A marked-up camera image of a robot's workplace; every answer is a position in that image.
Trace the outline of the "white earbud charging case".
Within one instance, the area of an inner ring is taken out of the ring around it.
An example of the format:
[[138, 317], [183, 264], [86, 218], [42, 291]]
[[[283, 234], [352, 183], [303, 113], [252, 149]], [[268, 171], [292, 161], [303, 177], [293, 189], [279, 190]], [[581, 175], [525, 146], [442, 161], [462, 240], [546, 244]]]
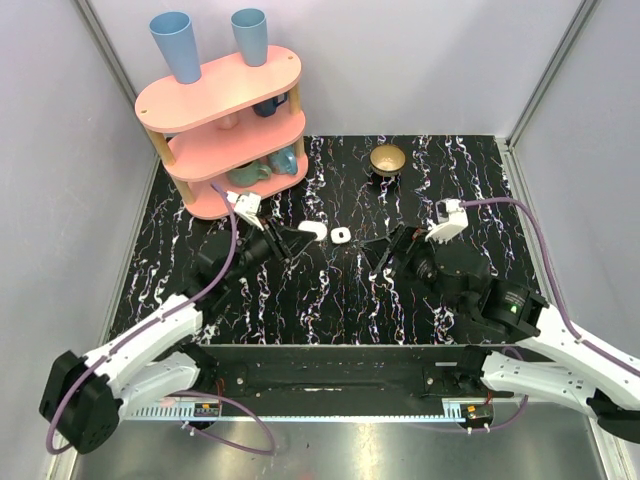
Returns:
[[351, 240], [351, 232], [347, 227], [337, 227], [331, 230], [330, 239], [333, 244], [346, 244]]

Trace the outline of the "white oval case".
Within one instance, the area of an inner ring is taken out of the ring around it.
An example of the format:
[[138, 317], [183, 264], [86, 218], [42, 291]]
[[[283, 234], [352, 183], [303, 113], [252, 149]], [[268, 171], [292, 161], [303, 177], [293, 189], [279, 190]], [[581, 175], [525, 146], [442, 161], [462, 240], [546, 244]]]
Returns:
[[328, 234], [327, 226], [319, 221], [301, 221], [298, 225], [298, 229], [304, 232], [313, 233], [316, 236], [316, 241], [325, 240]]

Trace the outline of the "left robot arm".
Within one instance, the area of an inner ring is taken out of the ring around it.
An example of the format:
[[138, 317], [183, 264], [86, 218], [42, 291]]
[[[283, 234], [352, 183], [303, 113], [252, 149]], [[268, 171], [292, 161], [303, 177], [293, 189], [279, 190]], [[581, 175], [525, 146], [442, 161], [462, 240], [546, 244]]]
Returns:
[[247, 237], [239, 239], [239, 220], [230, 220], [230, 229], [206, 241], [181, 291], [115, 339], [83, 355], [66, 351], [54, 360], [39, 405], [49, 423], [49, 453], [91, 453], [126, 416], [152, 402], [186, 391], [208, 394], [215, 386], [217, 364], [190, 337], [226, 306], [236, 283], [252, 267], [271, 259], [291, 262], [327, 235], [317, 222], [291, 228], [257, 219]]

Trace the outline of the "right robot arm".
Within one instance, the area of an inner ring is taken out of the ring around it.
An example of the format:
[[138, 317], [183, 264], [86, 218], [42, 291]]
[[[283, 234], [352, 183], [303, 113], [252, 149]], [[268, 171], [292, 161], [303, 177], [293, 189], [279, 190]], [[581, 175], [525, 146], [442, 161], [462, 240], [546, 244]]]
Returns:
[[638, 358], [564, 321], [558, 307], [535, 291], [492, 275], [488, 259], [459, 241], [442, 243], [422, 229], [398, 225], [361, 248], [373, 272], [421, 282], [456, 314], [554, 363], [528, 364], [468, 347], [453, 374], [460, 393], [472, 397], [487, 388], [535, 396], [638, 442]]

